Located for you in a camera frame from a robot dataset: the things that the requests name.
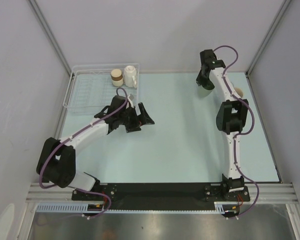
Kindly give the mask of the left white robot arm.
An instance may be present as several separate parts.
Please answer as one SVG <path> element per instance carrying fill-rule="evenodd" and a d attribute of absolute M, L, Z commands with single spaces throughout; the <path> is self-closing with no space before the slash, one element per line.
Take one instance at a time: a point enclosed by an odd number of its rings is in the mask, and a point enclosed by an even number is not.
<path fill-rule="evenodd" d="M 60 188 L 81 189 L 88 199 L 95 200 L 101 193 L 99 180 L 77 169 L 77 155 L 119 126 L 124 126 L 126 132 L 131 133 L 154 123 L 143 103 L 134 106 L 127 97 L 116 95 L 78 132 L 61 139 L 50 137 L 44 142 L 36 167 L 39 180 L 52 182 Z"/>

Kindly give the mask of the beige patterned mug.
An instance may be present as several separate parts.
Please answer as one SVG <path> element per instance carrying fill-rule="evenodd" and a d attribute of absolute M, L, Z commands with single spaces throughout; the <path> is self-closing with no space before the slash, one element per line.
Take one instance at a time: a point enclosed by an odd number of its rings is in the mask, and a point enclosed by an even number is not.
<path fill-rule="evenodd" d="M 239 87 L 235 87 L 234 90 L 235 90 L 235 95 L 236 95 L 237 97 L 243 99 L 243 97 L 244 97 L 244 92 L 243 92 L 243 90 L 242 90 L 241 88 L 239 88 Z"/>

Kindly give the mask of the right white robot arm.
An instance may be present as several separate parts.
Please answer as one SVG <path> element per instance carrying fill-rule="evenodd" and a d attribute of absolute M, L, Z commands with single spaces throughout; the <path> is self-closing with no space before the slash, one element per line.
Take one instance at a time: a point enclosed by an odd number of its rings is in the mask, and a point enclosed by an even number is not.
<path fill-rule="evenodd" d="M 246 125 L 249 102 L 241 99 L 229 81 L 224 61 L 217 58 L 212 49 L 203 50 L 199 55 L 201 68 L 196 83 L 205 90 L 216 90 L 220 102 L 215 122 L 224 143 L 225 170 L 219 195 L 226 201 L 236 201 L 245 187 L 240 172 L 240 134 Z"/>

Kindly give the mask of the light green cup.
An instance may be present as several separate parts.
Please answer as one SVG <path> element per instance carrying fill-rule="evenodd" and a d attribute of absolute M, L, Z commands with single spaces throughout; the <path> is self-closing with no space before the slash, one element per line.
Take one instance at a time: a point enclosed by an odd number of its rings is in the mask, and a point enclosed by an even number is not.
<path fill-rule="evenodd" d="M 202 86 L 197 87 L 197 95 L 200 99 L 206 98 L 211 93 L 212 93 L 212 90 L 207 90 Z"/>

